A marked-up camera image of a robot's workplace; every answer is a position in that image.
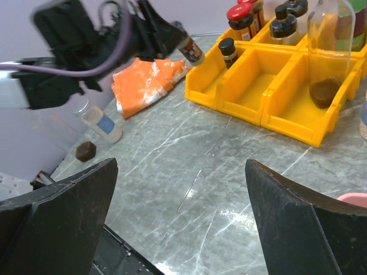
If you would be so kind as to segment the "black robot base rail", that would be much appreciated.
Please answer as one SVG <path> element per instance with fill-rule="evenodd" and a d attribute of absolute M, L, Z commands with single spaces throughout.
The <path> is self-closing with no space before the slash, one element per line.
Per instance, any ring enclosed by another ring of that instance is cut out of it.
<path fill-rule="evenodd" d="M 27 194 L 32 274 L 160 274 L 105 224 L 117 174 L 109 163 Z"/>

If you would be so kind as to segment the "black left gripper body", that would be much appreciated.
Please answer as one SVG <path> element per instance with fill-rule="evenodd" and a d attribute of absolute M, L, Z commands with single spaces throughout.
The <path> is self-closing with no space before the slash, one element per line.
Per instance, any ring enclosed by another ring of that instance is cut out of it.
<path fill-rule="evenodd" d="M 102 1 L 94 25 L 82 1 L 49 1 L 32 20 L 63 69 L 116 69 L 140 51 L 140 17 L 126 1 Z"/>

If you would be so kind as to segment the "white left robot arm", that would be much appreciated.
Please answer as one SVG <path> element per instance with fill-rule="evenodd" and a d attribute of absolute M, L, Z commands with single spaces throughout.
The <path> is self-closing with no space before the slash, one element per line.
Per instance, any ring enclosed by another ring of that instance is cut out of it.
<path fill-rule="evenodd" d="M 1 63 L 1 107 L 48 109 L 66 104 L 137 57 L 162 60 L 187 37 L 149 1 L 112 1 L 111 26 L 95 28 L 81 1 L 49 1 L 32 19 L 51 56 Z"/>

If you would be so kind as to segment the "glass oil bottle gold spout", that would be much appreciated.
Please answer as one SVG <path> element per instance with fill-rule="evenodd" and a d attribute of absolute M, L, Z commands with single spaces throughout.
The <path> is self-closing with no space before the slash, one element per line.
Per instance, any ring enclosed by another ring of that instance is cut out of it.
<path fill-rule="evenodd" d="M 331 106 L 349 69 L 352 45 L 336 49 L 337 19 L 338 1 L 319 1 L 307 20 L 309 94 L 320 109 Z"/>

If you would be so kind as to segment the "red lid sauce jar front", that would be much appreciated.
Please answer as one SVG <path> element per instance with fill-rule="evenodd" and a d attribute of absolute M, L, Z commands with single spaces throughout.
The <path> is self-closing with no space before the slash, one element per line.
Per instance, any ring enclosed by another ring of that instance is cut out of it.
<path fill-rule="evenodd" d="M 236 4 L 227 11 L 229 26 L 239 32 L 242 41 L 248 41 L 256 34 L 254 13 L 250 3 Z"/>

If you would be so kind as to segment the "red lid sauce jar back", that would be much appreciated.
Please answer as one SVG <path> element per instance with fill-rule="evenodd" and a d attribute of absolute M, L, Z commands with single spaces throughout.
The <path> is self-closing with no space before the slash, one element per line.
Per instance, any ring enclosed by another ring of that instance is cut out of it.
<path fill-rule="evenodd" d="M 256 32 L 258 33 L 265 26 L 264 19 L 263 0 L 237 0 L 238 4 L 250 3 L 252 5 L 252 11 L 254 13 L 254 24 Z"/>

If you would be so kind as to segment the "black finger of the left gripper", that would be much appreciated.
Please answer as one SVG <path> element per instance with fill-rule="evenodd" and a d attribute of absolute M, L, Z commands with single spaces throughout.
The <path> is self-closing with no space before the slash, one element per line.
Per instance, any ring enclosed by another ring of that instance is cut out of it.
<path fill-rule="evenodd" d="M 163 60 L 186 39 L 186 31 L 165 21 L 149 1 L 137 1 L 144 19 L 137 22 L 143 46 L 137 57 L 143 61 Z"/>

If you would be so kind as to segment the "small black cap shaker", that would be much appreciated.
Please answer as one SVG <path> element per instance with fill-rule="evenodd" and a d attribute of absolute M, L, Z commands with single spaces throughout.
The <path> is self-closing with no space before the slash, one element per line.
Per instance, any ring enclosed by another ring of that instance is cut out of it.
<path fill-rule="evenodd" d="M 218 48 L 223 56 L 226 68 L 229 69 L 238 59 L 235 41 L 233 38 L 225 38 L 218 44 Z"/>
<path fill-rule="evenodd" d="M 195 43 L 195 41 L 191 38 L 184 26 L 179 21 L 172 21 L 171 24 L 183 32 L 182 41 L 178 45 L 177 49 L 183 54 L 183 56 L 190 62 L 192 66 L 201 65 L 205 59 L 203 51 Z"/>

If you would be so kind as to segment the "white powder bottle black cap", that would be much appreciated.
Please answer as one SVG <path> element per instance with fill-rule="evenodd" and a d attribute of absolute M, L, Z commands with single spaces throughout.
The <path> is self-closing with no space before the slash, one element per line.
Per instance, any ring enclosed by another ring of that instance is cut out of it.
<path fill-rule="evenodd" d="M 309 17 L 308 0 L 285 1 L 283 4 L 286 5 L 288 13 L 297 18 L 299 32 L 305 35 L 307 33 L 307 20 Z"/>

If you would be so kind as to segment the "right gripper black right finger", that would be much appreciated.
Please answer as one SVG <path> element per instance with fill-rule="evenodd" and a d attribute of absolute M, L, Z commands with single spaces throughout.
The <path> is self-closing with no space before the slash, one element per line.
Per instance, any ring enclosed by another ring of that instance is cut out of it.
<path fill-rule="evenodd" d="M 366 208 L 253 159 L 245 177 L 269 274 L 366 274 Z"/>

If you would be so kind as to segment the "red lid sauce jar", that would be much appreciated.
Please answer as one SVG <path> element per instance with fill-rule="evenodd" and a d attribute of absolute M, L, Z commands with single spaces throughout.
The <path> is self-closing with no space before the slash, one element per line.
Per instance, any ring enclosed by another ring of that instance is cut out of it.
<path fill-rule="evenodd" d="M 227 11 L 229 26 L 239 32 L 242 41 L 248 41 L 256 34 L 254 13 L 250 3 L 236 4 Z"/>
<path fill-rule="evenodd" d="M 258 33 L 265 26 L 264 19 L 263 0 L 237 0 L 238 4 L 250 3 L 252 5 L 252 11 L 254 13 L 254 24 L 256 32 Z"/>

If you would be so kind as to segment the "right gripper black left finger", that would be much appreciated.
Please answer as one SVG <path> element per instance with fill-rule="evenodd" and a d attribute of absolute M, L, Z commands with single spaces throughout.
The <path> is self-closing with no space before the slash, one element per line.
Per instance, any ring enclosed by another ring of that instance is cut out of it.
<path fill-rule="evenodd" d="M 109 158 L 1 201 L 1 274 L 89 274 L 117 175 Z"/>

